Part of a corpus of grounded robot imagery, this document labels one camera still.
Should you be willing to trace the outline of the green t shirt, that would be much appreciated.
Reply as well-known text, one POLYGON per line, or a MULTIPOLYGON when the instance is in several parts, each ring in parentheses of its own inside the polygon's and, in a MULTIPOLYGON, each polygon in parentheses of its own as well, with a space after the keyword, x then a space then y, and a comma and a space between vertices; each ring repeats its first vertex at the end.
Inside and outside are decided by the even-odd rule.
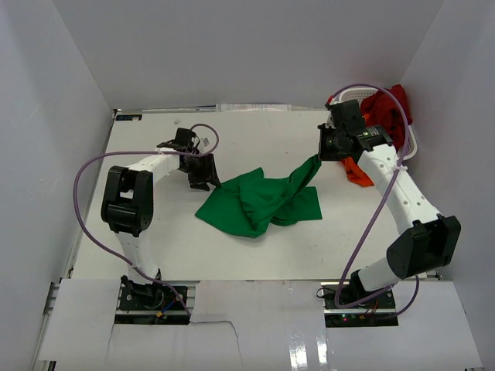
POLYGON ((256 168, 215 189, 195 217, 221 232, 247 238, 263 235, 271 224, 321 220, 317 189, 309 185, 320 167, 314 155, 285 178, 267 178, 256 168))

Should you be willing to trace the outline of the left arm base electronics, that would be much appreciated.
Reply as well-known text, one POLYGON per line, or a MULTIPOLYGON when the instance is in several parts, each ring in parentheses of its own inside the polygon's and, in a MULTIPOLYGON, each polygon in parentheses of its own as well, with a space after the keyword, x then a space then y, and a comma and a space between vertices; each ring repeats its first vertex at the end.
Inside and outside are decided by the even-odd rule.
POLYGON ((177 294, 156 283, 138 284, 121 277, 114 323, 117 325, 188 325, 186 305, 192 288, 173 285, 177 294))

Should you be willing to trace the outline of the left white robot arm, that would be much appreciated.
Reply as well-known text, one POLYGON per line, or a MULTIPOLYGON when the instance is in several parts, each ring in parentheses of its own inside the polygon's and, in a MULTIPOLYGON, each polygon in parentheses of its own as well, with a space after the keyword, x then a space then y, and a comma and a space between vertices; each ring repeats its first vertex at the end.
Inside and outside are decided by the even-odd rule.
POLYGON ((154 186, 171 172, 181 171, 187 174, 191 189, 219 187, 215 148, 192 128, 178 128, 176 136, 157 145, 152 154, 108 171, 101 218, 117 237, 123 256, 131 261, 127 277, 140 284, 136 297, 146 308, 159 306, 164 292, 153 283, 161 278, 161 271, 146 233, 154 214, 154 186))

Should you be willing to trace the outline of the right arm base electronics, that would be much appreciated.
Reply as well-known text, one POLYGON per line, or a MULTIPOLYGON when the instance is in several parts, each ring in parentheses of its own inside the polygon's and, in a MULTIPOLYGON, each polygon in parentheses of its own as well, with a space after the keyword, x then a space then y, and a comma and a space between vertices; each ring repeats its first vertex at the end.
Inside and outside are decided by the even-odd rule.
POLYGON ((337 284, 322 284, 316 297, 323 301, 327 328, 378 328, 399 325, 396 303, 391 290, 352 308, 338 308, 334 297, 337 284))

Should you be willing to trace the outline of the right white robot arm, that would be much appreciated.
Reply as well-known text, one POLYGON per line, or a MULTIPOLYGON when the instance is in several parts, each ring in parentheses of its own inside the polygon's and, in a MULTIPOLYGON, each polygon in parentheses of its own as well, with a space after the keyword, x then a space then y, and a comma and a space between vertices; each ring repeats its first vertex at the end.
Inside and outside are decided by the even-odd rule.
POLYGON ((450 264, 461 232, 455 216, 443 216, 399 165, 391 137, 380 125, 366 126, 357 100, 333 104, 321 124, 319 159, 352 158, 371 179, 396 223, 399 236, 386 254, 350 274, 336 295, 341 307, 367 308, 384 288, 450 264))

